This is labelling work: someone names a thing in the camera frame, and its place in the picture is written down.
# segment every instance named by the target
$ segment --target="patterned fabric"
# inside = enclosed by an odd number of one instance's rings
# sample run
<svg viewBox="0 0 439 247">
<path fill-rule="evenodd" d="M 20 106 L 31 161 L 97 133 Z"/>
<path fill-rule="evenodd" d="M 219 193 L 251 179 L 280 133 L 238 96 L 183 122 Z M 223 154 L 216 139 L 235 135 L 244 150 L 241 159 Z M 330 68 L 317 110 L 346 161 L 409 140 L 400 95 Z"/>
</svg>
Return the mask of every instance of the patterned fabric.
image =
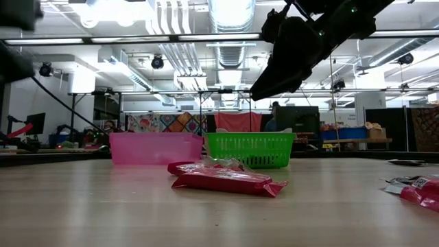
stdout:
<svg viewBox="0 0 439 247">
<path fill-rule="evenodd" d="M 413 129 L 418 152 L 439 152 L 439 107 L 412 108 Z"/>
<path fill-rule="evenodd" d="M 202 115 L 201 131 L 207 132 L 206 115 Z M 192 132 L 200 131 L 200 116 L 183 113 L 181 115 L 129 115 L 128 129 L 134 132 Z"/>
</svg>

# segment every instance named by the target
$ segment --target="fluorescent light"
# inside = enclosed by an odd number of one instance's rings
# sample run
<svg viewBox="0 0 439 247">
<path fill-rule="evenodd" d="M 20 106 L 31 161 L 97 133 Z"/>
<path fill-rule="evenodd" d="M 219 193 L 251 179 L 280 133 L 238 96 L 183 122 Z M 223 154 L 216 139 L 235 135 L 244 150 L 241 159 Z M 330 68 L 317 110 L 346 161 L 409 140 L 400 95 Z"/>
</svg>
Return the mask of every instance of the fluorescent light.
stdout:
<svg viewBox="0 0 439 247">
<path fill-rule="evenodd" d="M 198 94 L 197 91 L 157 91 L 158 94 Z"/>
<path fill-rule="evenodd" d="M 114 38 L 92 38 L 93 43 L 140 43 L 140 42 L 167 42 L 168 36 L 141 36 L 141 37 L 114 37 Z"/>
<path fill-rule="evenodd" d="M 256 43 L 213 43 L 206 47 L 256 47 Z"/>
<path fill-rule="evenodd" d="M 371 34 L 371 38 L 389 37 L 389 36 L 434 36 L 439 35 L 439 30 L 389 30 L 376 31 Z"/>
<path fill-rule="evenodd" d="M 181 35 L 178 37 L 181 41 L 203 41 L 203 40 L 259 40 L 259 34 L 199 34 L 199 35 Z"/>
<path fill-rule="evenodd" d="M 31 38 L 31 39 L 8 39 L 8 45 L 62 45 L 62 44 L 82 44 L 81 38 Z"/>
<path fill-rule="evenodd" d="M 160 95 L 166 95 L 166 94 L 179 94 L 179 95 L 185 95 L 185 94 L 198 94 L 197 91 L 145 91 L 145 92 L 121 92 L 122 95 L 153 95 L 153 94 L 160 94 Z"/>
</svg>

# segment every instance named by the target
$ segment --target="candy bar wrapper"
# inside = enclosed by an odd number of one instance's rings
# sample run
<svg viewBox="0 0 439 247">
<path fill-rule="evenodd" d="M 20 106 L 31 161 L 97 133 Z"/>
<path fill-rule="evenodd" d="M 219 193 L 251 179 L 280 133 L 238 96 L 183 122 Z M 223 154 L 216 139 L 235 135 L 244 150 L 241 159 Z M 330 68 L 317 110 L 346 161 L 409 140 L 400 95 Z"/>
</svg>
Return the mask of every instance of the candy bar wrapper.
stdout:
<svg viewBox="0 0 439 247">
<path fill-rule="evenodd" d="M 181 174 L 172 188 L 188 187 L 275 198 L 288 182 L 276 183 L 266 175 L 231 169 L 198 168 Z"/>
<path fill-rule="evenodd" d="M 240 163 L 234 158 L 225 160 L 214 159 L 210 156 L 203 156 L 203 159 L 196 163 L 190 161 L 170 163 L 167 166 L 167 171 L 170 174 L 179 176 L 194 169 L 205 167 L 212 167 L 217 169 L 231 169 L 237 172 L 253 172 L 250 168 L 246 167 L 244 164 Z"/>
</svg>

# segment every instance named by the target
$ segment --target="spotlight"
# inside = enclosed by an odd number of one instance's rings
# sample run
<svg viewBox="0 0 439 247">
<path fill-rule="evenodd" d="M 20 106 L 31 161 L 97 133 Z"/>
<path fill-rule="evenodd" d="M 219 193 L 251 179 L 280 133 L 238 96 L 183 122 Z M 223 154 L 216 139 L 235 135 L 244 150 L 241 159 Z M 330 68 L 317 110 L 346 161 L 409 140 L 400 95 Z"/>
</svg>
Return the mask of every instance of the spotlight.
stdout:
<svg viewBox="0 0 439 247">
<path fill-rule="evenodd" d="M 44 62 L 40 68 L 40 75 L 44 77 L 51 77 L 54 75 L 54 68 L 51 62 Z"/>
<path fill-rule="evenodd" d="M 343 79 L 335 81 L 334 84 L 331 87 L 331 89 L 335 90 L 335 93 L 340 92 L 340 90 L 344 89 L 344 88 L 346 88 L 346 84 L 344 83 Z"/>
<path fill-rule="evenodd" d="M 403 64 L 411 64 L 411 63 L 413 62 L 413 60 L 414 60 L 413 55 L 411 55 L 411 54 L 405 54 L 404 56 L 398 58 L 397 62 L 398 62 L 400 65 L 403 65 Z"/>
<path fill-rule="evenodd" d="M 153 69 L 162 69 L 165 63 L 163 62 L 162 56 L 160 54 L 154 55 L 154 59 L 152 59 L 151 66 Z"/>
</svg>

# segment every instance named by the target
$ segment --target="blue bin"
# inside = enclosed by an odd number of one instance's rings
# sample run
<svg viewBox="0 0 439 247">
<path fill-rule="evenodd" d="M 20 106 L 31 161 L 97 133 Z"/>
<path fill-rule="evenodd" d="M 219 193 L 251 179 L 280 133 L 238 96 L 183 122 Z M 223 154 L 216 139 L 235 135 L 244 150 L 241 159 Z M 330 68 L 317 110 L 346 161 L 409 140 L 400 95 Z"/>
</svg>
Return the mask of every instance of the blue bin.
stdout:
<svg viewBox="0 0 439 247">
<path fill-rule="evenodd" d="M 365 127 L 360 128 L 341 128 L 338 130 L 340 139 L 367 139 L 368 131 Z M 335 130 L 322 131 L 322 139 L 337 140 L 337 132 Z"/>
</svg>

